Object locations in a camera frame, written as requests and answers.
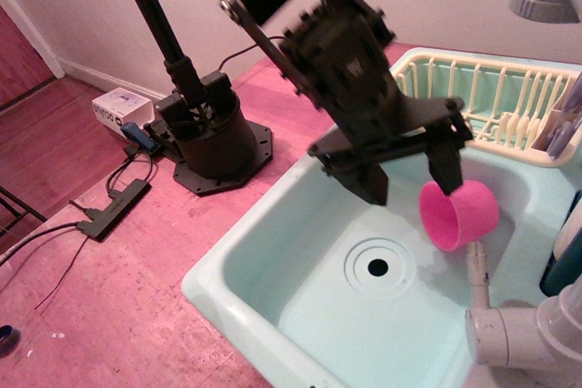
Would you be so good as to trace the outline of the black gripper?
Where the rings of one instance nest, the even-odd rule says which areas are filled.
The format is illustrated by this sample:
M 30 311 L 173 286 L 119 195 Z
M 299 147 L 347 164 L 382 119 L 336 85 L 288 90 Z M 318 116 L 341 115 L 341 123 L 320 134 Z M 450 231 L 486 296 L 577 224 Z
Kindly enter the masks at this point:
M 381 12 L 364 0 L 319 0 L 274 44 L 262 27 L 288 0 L 225 1 L 283 76 L 334 120 L 336 130 L 312 152 L 347 191 L 386 205 L 388 177 L 379 164 L 419 153 L 445 195 L 463 184 L 459 150 L 473 139 L 463 103 L 400 90 L 385 55 L 394 36 Z

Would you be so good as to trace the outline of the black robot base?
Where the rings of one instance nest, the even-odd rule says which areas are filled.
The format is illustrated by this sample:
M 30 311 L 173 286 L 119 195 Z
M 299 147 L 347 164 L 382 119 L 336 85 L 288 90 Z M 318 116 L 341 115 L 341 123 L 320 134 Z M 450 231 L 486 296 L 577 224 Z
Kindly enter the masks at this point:
M 156 105 L 145 125 L 150 138 L 176 164 L 174 180 L 198 196 L 244 186 L 273 159 L 270 128 L 245 119 L 227 74 L 204 76 L 204 112 L 190 109 L 174 91 Z

